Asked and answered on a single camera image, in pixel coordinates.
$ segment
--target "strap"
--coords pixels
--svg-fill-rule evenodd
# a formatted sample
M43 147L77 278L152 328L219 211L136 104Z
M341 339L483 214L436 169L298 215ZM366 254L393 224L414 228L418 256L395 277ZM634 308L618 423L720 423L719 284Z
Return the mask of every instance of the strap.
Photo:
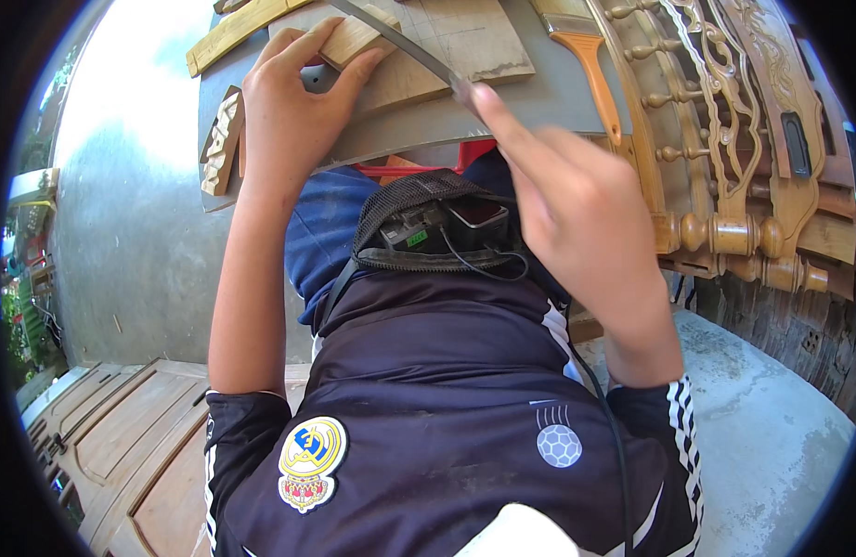
M329 314L332 313L335 304L338 303L339 298L342 297L345 290L348 288L348 284L350 284L350 278L357 272L357 262L353 259L348 259L347 264L342 269L342 273L338 275L338 278L335 279L335 284L332 285L332 290L329 291L329 297L325 299L325 306L323 306L323 315L319 320L319 328L317 331L322 329L326 322L329 321Z

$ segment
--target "black cable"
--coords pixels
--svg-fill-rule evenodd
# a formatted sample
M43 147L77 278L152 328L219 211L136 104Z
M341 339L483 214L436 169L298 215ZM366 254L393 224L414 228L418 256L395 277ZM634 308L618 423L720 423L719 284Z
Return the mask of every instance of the black cable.
M456 251L456 248L453 247L452 242L449 241L449 236L447 236L447 231L444 230L443 227L441 227L441 236L443 236L443 240L447 243L447 247L449 248L450 253L455 255L456 259L458 259L459 262L462 263L462 265L468 267L470 270L474 271L475 273L483 274L484 276L487 276L491 279L496 279L498 281L502 281L503 283L516 283L517 281L520 281L525 276L527 276L527 273L529 273L531 270L531 264L527 261L527 258L525 258L520 253L516 253L514 251L492 250L491 248L488 248L489 250L494 251L497 255L505 255L505 256L516 257L516 258L520 259L521 261L523 261L523 264L524 264L523 272L513 279L505 278L504 276L498 276L498 275L493 274L493 273L488 273L487 271L484 271L482 269L478 269L476 266L474 266L471 263L469 263L468 261L465 261L464 259L462 259L462 256L459 255L459 252Z
M598 377L596 377L595 372L592 371L592 368L586 363L586 360L579 355L576 347L573 346L573 341L571 340L571 306L572 302L567 305L567 309L564 311L564 319L566 321L565 330L567 331L567 343L571 347L571 351L573 352L573 356L577 359L580 365L583 366L583 369L586 370L586 373L590 376L590 381L592 382L592 386L596 390L596 394L598 395L598 401L601 403L601 408L604 411L604 415L607 417L608 423L611 424L611 429L613 431L613 442L617 446L617 461L620 464L620 482L621 487L623 488L623 529L626 530L625 540L623 542L623 546L625 551L623 551L623 555L625 557L629 557L632 554L632 537L633 537L633 529L632 529L632 512L630 507L629 500L629 479L627 478L627 469L626 469L626 453L623 450L623 440L620 439L620 428L617 427L617 421L613 418L613 412L611 407L607 404L607 396L601 392L601 385L598 383Z

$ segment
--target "paintbrush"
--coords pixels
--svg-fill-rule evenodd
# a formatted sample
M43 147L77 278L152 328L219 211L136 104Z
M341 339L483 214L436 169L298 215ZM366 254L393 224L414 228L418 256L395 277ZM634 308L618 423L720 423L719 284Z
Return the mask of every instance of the paintbrush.
M533 9L542 19L548 36L566 46L577 55L586 71L598 116L604 125L611 144L620 145L623 130L620 116L613 103L611 88L607 86L601 65L598 64L598 47L604 42L598 21L592 15L590 0L531 0Z

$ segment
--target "workbench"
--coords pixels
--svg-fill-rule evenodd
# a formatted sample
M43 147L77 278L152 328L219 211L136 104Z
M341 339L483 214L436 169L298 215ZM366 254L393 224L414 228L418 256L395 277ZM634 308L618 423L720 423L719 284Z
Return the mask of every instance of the workbench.
M603 135L604 128L592 99L589 81L577 57L548 37L539 17L528 2L499 0L499 3L506 11L536 70L536 75L526 81L496 87L514 115L529 128L556 124L582 135ZM220 17L214 16L211 27L217 25L218 21ZM252 68L266 42L265 28L202 73L199 86L200 148L211 129L214 115L227 88L232 84L242 84L245 74ZM620 79L607 49L598 50L598 60L611 87L623 135L628 136L632 133L632 123L620 87ZM328 65L323 65L305 68L301 75L309 91L322 93L332 86L338 73ZM446 96L352 122L344 129L316 171L369 161L404 150L488 137L491 135L487 128L450 96ZM215 197L205 192L201 194L202 208L206 212L235 203L242 183L235 164L234 162L230 172L225 195Z

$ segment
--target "soccer ball logo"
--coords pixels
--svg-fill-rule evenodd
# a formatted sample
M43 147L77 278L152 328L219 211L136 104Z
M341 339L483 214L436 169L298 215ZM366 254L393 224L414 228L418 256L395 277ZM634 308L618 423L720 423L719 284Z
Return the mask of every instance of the soccer ball logo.
M539 432L537 449L543 460L556 468L571 466L583 454L583 446L577 434L560 423L553 423Z

